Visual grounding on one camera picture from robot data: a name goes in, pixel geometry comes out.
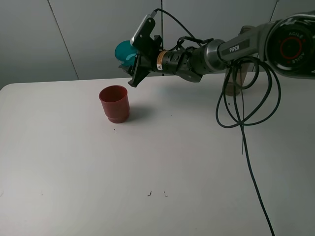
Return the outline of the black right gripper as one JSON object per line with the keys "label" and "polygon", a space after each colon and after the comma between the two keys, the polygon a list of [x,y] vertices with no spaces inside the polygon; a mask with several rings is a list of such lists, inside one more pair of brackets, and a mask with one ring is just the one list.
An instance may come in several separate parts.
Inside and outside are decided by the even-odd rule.
{"label": "black right gripper", "polygon": [[120,65],[125,73],[131,74],[128,84],[136,88],[150,72],[176,75],[199,83],[204,75],[204,47],[188,47],[179,51],[157,51],[150,57],[137,54],[134,65]]}

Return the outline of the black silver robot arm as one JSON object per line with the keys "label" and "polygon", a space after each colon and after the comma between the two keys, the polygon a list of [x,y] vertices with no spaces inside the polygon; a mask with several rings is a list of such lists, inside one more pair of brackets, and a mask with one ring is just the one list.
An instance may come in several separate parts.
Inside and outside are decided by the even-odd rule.
{"label": "black silver robot arm", "polygon": [[129,82],[132,87],[152,72],[198,83],[206,74],[243,62],[257,67],[267,63],[277,73],[292,78],[315,76],[315,14],[312,11],[253,27],[229,41],[202,40],[189,33],[169,50],[163,49],[161,36],[151,37],[154,27],[154,15],[147,15],[126,43],[127,47],[116,47],[116,51],[127,54],[118,60],[120,68],[132,77]]}

